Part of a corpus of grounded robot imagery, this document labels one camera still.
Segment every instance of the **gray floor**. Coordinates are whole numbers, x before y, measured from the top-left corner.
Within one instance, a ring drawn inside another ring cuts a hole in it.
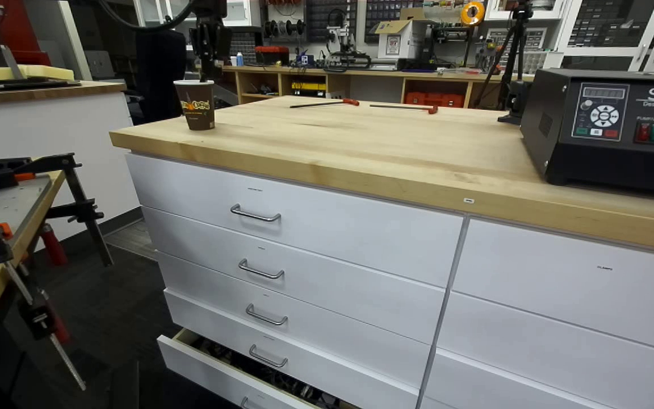
[[[68,266],[35,255],[35,278],[71,329],[65,346],[89,382],[81,393],[47,341],[34,341],[15,306],[0,325],[0,407],[21,409],[232,409],[167,372],[153,338],[174,334],[164,282],[143,223],[111,233],[113,268],[101,268],[87,239],[65,242]]]

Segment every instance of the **brown cup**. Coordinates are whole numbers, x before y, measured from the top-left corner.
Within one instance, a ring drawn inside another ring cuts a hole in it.
[[[174,90],[182,103],[190,129],[214,129],[214,81],[174,79]]]

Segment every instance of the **tripod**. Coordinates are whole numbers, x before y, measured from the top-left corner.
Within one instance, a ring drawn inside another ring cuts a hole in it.
[[[505,109],[509,107],[509,87],[511,87],[511,76],[513,76],[513,69],[518,72],[518,81],[523,81],[523,75],[525,75],[525,42],[526,42],[526,23],[529,19],[534,16],[530,11],[530,3],[529,0],[520,0],[520,4],[513,8],[511,19],[513,19],[513,25],[509,28],[505,32],[505,38],[501,42],[501,49],[499,54],[494,57],[484,84],[482,84],[482,94],[477,98],[477,104],[482,104],[484,99],[484,94],[485,94],[485,87],[494,72],[494,69],[501,63],[503,58],[503,51],[509,48],[509,58],[505,58],[505,69],[503,69],[503,75],[501,75],[501,87],[499,87],[499,109]]]

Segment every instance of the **silver drawer pull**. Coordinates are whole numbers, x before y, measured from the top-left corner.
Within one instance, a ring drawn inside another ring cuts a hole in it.
[[[245,273],[250,273],[250,274],[259,274],[259,278],[266,278],[266,279],[272,279],[272,282],[276,282],[276,279],[284,278],[284,270],[262,273],[262,270],[251,268],[248,259],[240,259],[240,261],[239,261],[239,270],[245,270]]]
[[[281,221],[281,213],[275,213],[275,215],[251,213],[251,212],[240,209],[240,205],[234,205],[232,213],[235,213],[240,219],[262,221],[262,223],[280,223]]]
[[[260,351],[257,346],[250,348],[250,357],[272,367],[284,367],[287,364],[287,359],[268,357],[268,351]]]
[[[245,314],[251,315],[251,318],[257,318],[257,321],[260,321],[260,322],[268,322],[268,325],[272,325],[272,328],[284,328],[284,325],[287,322],[287,315],[281,315],[281,318],[276,318],[276,321],[275,321],[275,318],[268,318],[268,315],[260,315],[253,305],[245,306]]]
[[[240,409],[260,409],[260,407],[251,404],[250,397],[242,397],[239,407],[240,407]]]

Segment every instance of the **display screen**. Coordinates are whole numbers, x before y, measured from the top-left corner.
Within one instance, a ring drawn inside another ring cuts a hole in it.
[[[583,87],[583,98],[624,99],[624,89]]]

